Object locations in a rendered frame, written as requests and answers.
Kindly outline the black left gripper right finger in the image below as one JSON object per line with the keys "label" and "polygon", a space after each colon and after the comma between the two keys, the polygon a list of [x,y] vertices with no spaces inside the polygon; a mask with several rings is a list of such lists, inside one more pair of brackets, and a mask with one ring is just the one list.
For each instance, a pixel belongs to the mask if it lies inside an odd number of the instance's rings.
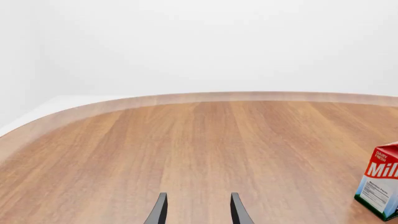
{"label": "black left gripper right finger", "polygon": [[233,224],[254,224],[236,192],[231,193],[230,210]]}

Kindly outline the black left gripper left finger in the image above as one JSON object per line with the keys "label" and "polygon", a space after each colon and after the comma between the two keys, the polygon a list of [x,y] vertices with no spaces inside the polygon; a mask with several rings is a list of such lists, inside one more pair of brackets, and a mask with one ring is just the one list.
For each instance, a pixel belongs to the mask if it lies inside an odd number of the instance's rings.
{"label": "black left gripper left finger", "polygon": [[167,194],[162,192],[144,224],[165,224],[167,219]]}

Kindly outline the red and white milk carton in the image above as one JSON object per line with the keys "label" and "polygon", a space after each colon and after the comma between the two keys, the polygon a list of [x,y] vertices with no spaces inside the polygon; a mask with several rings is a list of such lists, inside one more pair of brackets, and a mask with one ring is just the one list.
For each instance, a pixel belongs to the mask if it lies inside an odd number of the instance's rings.
{"label": "red and white milk carton", "polygon": [[385,222],[398,217],[398,141],[375,147],[354,199]]}

